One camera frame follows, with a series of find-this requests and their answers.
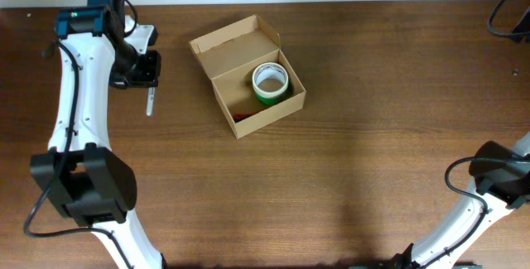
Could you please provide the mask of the brown cardboard box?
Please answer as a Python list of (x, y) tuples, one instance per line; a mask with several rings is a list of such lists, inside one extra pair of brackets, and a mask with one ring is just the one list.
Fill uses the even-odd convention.
[[(214, 95), (236, 138), (284, 118), (304, 106), (306, 89), (281, 49), (277, 31), (252, 15), (190, 42), (190, 48), (210, 79)], [(282, 65), (289, 76), (289, 97), (273, 106), (261, 103), (253, 90), (252, 74), (267, 62)], [(253, 116), (235, 122), (233, 115)]]

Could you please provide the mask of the orange utility knife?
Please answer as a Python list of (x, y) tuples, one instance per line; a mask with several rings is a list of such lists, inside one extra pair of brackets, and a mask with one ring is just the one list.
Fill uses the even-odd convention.
[(239, 113), (239, 114), (233, 115), (233, 120), (235, 122), (240, 122), (240, 121), (243, 121), (244, 119), (250, 118), (252, 116), (253, 116), (252, 113)]

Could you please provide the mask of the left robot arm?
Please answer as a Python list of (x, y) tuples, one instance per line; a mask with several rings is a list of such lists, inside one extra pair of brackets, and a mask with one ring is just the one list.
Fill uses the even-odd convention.
[(37, 203), (74, 220), (72, 233), (93, 234), (118, 267), (164, 268), (137, 216), (133, 169), (108, 137), (109, 90), (158, 85), (157, 28), (140, 24), (128, 0), (87, 0), (59, 11), (55, 35), (46, 55), (60, 52), (60, 100), (48, 149), (31, 158)]

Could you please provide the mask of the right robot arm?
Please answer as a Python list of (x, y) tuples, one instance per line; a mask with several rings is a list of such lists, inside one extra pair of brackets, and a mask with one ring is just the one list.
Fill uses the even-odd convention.
[[(457, 166), (469, 163), (470, 182), (465, 190), (451, 183)], [(529, 203), (529, 135), (512, 149), (486, 142), (473, 156), (451, 163), (446, 186), (460, 195), (441, 223), (418, 243), (397, 254), (387, 268), (459, 268), (457, 261), (494, 223)]]

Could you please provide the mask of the beige masking tape roll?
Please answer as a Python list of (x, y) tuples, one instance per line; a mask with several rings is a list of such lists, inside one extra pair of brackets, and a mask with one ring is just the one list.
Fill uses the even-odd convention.
[(267, 62), (256, 67), (252, 74), (252, 84), (261, 84), (265, 80), (278, 81), (280, 84), (289, 84), (287, 70), (280, 64)]

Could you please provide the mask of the green tape roll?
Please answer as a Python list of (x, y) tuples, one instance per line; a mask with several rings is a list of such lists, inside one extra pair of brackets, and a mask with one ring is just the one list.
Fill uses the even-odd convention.
[(273, 106), (289, 97), (289, 84), (280, 84), (278, 81), (265, 80), (253, 86), (257, 99), (267, 105)]

